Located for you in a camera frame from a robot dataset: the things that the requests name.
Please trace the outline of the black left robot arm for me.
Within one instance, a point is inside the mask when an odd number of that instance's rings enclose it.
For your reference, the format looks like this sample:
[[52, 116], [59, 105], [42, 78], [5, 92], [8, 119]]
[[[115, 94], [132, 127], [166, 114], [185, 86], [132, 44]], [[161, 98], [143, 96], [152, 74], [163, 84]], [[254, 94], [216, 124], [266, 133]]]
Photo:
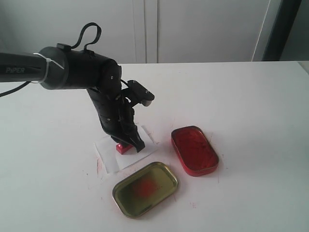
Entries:
[[121, 78], [122, 68], [93, 51], [46, 47], [36, 54], [1, 53], [0, 81], [38, 82], [47, 90], [86, 89], [105, 133], [122, 145], [145, 148], [134, 123], [136, 104], [146, 105], [154, 97], [139, 82]]

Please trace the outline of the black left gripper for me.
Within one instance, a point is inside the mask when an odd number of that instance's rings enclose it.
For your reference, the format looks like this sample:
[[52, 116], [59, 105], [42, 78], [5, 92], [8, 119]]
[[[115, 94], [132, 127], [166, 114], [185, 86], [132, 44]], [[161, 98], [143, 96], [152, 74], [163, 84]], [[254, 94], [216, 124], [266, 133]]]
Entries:
[[132, 145], [139, 153], [145, 148], [137, 126], [134, 110], [121, 93], [109, 99], [98, 89], [89, 88], [87, 93], [97, 111], [101, 127], [117, 144]]

